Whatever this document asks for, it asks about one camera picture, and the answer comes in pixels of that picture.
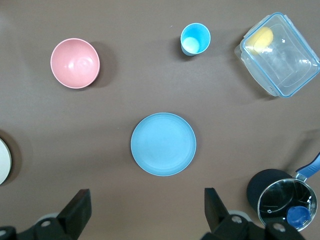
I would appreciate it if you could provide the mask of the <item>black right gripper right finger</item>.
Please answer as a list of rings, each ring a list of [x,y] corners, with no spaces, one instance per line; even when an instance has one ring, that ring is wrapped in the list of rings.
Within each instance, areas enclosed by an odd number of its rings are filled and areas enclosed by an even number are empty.
[[[265,230],[239,214],[230,214],[214,188],[204,189],[204,213],[210,228],[205,240],[264,240]]]

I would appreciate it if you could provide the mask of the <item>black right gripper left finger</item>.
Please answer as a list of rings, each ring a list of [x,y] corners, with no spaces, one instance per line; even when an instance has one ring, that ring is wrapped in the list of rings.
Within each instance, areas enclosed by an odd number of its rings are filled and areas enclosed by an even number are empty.
[[[34,225],[36,240],[77,240],[92,215],[91,192],[81,189],[56,217]]]

